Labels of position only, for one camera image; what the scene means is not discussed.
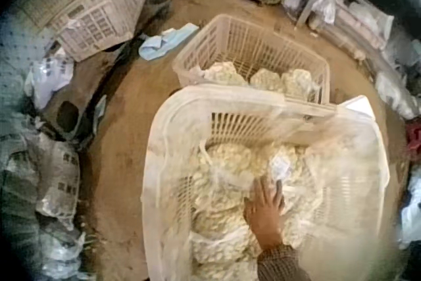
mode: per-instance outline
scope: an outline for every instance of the stacked plastic crates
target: stacked plastic crates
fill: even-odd
[[[145,0],[17,0],[37,28],[54,30],[76,61],[132,38]]]

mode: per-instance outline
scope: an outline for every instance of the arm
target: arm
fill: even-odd
[[[255,180],[253,201],[246,199],[244,213],[262,248],[257,259],[259,281],[310,281],[298,265],[295,250],[282,243],[280,212],[283,207],[280,181],[276,182],[276,193],[273,194],[267,177]]]

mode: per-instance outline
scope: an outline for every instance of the finger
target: finger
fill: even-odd
[[[279,208],[280,205],[281,205],[282,197],[283,197],[283,195],[282,195],[282,181],[278,180],[276,182],[276,193],[275,193],[275,196],[274,196],[274,205],[277,208]]]
[[[269,189],[268,177],[263,176],[262,178],[260,178],[260,182],[262,184],[264,202],[266,204],[269,204],[269,201],[271,199],[271,192],[270,192],[270,189]]]
[[[282,210],[284,209],[284,207],[285,207],[285,199],[282,196],[281,202],[279,203],[278,211],[279,212],[282,212]]]
[[[253,203],[245,197],[244,198],[244,219],[247,223],[249,222],[252,210],[253,210]]]
[[[262,183],[260,182],[260,179],[254,180],[253,189],[254,189],[255,202],[258,203],[259,205],[264,205],[264,194],[263,194],[263,188],[262,188]]]

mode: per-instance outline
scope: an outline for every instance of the red object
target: red object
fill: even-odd
[[[406,126],[407,129],[407,150],[412,161],[421,158],[421,120],[416,119]]]

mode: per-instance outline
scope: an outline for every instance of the basket mesh side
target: basket mesh side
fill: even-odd
[[[236,142],[259,147],[274,140],[321,148],[340,141],[359,144],[361,154],[355,160],[360,166],[350,168],[346,151],[334,155],[343,158],[343,164],[341,160],[326,159],[331,173],[319,179],[324,184],[324,200],[311,220],[314,229],[300,254],[303,267],[311,272],[315,281],[354,280],[355,269],[365,267],[358,254],[364,243],[370,245],[369,238],[376,238],[381,199],[378,147],[369,146],[376,141],[370,125],[335,116],[311,124],[305,115],[293,115],[287,109],[281,112],[275,106],[228,99],[189,102],[188,106],[179,108],[170,122],[167,130],[159,130],[160,137],[166,138],[165,147],[153,149],[155,153],[165,153],[167,160],[157,188],[161,218],[161,228],[157,229],[162,230],[162,266],[167,280],[191,280],[188,236],[192,209],[188,162],[201,140],[207,140],[208,146]],[[349,245],[353,245],[355,251],[344,251]]]

